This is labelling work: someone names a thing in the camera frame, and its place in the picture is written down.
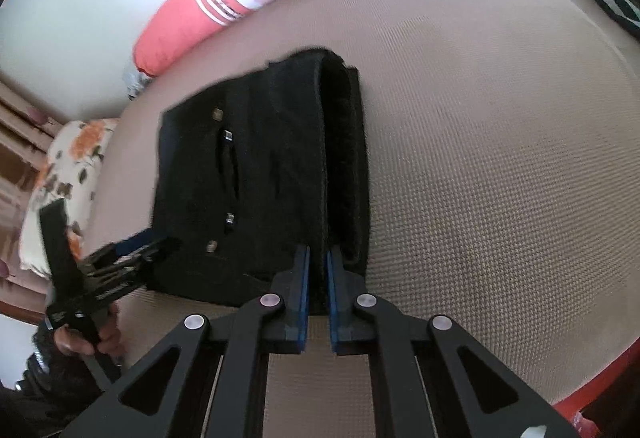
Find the silver screw head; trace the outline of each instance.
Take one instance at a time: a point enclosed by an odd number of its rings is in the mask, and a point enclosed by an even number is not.
[[[449,319],[446,315],[437,315],[433,318],[431,324],[433,324],[433,327],[436,328],[436,330],[442,331],[449,330],[453,326],[451,319]]]
[[[356,303],[358,303],[363,308],[371,308],[375,306],[378,300],[375,295],[371,295],[370,293],[363,293],[358,296],[356,299]]]
[[[202,325],[204,325],[204,317],[194,313],[184,320],[184,325],[190,330],[197,330],[198,328],[202,328]]]
[[[262,306],[276,306],[280,302],[280,296],[276,293],[266,293],[260,297],[260,304]]]

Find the person's hand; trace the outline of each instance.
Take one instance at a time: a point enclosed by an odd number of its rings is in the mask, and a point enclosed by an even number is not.
[[[99,330],[100,343],[98,351],[111,357],[122,357],[124,355],[124,346],[122,345],[122,334],[118,330],[118,305],[113,303],[109,307],[109,317],[107,322]],[[93,355],[95,349],[93,345],[72,332],[66,326],[58,328],[53,333],[53,340],[57,348],[65,355],[82,354]]]

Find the beige bed sheet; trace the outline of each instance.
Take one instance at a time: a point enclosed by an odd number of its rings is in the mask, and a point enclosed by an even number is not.
[[[86,250],[149,225],[164,109],[310,45],[361,72],[372,292],[418,317],[454,317],[549,402],[638,338],[640,83],[570,0],[266,6],[124,112]],[[227,309],[123,299],[129,362],[194,311]],[[334,357],[325,326],[312,321],[302,357],[272,358],[265,436],[374,435],[366,360]]]

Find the black sleeve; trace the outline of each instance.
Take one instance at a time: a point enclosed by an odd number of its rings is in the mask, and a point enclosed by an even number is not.
[[[12,407],[15,424],[26,422],[33,436],[47,436],[67,426],[98,396],[94,378],[76,356],[63,355],[44,323],[33,336],[35,351],[16,390],[1,388],[0,402]]]

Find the floral pillow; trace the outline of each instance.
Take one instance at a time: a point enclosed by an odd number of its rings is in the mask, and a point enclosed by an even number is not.
[[[66,200],[71,251],[76,259],[81,257],[82,234],[91,215],[104,152],[117,125],[117,119],[73,121],[60,130],[49,147],[29,200],[20,233],[21,268],[49,277],[38,212],[58,198]]]

